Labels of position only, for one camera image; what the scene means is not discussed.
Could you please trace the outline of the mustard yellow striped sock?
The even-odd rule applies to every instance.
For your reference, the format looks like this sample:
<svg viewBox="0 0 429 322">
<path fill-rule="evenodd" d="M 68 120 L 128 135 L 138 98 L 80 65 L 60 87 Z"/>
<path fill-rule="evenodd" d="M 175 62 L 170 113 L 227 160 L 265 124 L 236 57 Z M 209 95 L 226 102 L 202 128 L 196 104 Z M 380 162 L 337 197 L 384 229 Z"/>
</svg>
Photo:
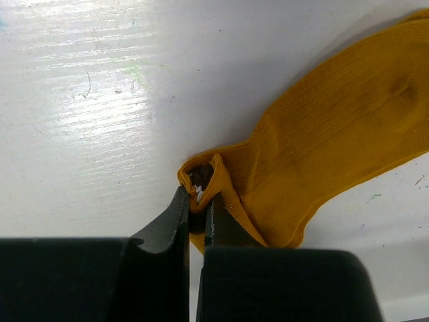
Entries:
<svg viewBox="0 0 429 322">
<path fill-rule="evenodd" d="M 428 152 L 428 10 L 317 66 L 248 140 L 187 160 L 190 210 L 217 195 L 259 243 L 297 248 L 331 198 Z"/>
</svg>

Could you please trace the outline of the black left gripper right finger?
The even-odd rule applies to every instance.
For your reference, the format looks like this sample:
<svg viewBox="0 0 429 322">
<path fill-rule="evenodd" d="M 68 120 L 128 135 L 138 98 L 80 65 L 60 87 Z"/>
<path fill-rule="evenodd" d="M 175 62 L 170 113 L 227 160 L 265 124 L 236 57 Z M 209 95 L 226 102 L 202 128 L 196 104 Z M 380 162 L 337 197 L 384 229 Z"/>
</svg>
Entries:
<svg viewBox="0 0 429 322">
<path fill-rule="evenodd" d="M 266 248 L 225 209 L 206 210 L 198 321 L 381 321 L 369 275 L 338 250 Z"/>
</svg>

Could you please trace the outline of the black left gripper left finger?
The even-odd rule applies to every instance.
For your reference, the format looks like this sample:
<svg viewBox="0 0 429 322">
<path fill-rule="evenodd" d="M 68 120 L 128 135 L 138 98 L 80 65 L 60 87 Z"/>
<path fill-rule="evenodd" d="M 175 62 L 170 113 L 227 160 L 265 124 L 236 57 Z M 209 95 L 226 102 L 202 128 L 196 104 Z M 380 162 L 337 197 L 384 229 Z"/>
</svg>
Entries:
<svg viewBox="0 0 429 322">
<path fill-rule="evenodd" d="M 189 320 L 188 214 L 189 196 L 179 187 L 167 209 L 128 239 L 114 321 Z"/>
</svg>

